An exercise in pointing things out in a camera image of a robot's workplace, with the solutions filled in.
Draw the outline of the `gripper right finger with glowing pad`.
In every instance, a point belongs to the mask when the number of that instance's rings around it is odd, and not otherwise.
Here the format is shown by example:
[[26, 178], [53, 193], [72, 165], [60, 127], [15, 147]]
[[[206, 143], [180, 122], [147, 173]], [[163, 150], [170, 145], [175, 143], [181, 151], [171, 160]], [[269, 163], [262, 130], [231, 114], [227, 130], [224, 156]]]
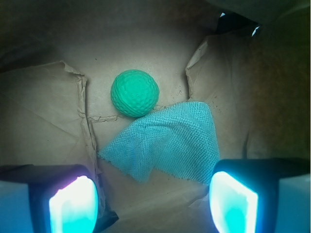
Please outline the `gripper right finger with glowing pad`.
[[220, 233], [308, 233], [310, 161], [220, 160], [209, 186], [209, 205]]

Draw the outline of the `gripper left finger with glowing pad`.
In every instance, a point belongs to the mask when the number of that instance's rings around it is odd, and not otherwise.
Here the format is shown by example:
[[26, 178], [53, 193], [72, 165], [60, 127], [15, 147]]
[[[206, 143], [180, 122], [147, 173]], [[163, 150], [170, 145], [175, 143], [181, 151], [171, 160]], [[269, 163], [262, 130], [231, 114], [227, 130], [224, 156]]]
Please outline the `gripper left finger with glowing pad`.
[[98, 202], [83, 165], [0, 167], [2, 233], [92, 233]]

